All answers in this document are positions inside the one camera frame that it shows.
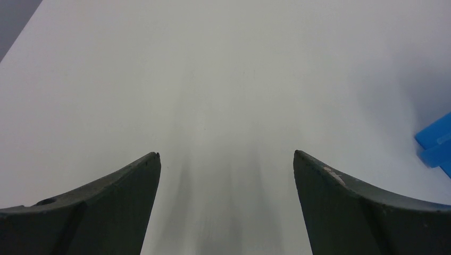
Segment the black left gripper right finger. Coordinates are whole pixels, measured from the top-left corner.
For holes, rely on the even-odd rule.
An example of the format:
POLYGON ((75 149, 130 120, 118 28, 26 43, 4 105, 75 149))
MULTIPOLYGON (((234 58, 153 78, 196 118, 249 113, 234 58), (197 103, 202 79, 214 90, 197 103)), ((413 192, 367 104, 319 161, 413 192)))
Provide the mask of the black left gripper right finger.
POLYGON ((294 153, 313 254, 450 254, 450 206, 396 194, 294 153))

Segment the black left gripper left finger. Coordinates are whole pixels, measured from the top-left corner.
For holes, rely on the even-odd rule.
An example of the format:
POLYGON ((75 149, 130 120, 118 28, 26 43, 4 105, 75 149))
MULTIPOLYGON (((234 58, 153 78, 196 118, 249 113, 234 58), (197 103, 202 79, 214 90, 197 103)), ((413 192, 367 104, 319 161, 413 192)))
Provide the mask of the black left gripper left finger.
POLYGON ((33 206, 1 210, 1 254, 140 254, 161 174, 151 152, 33 206))

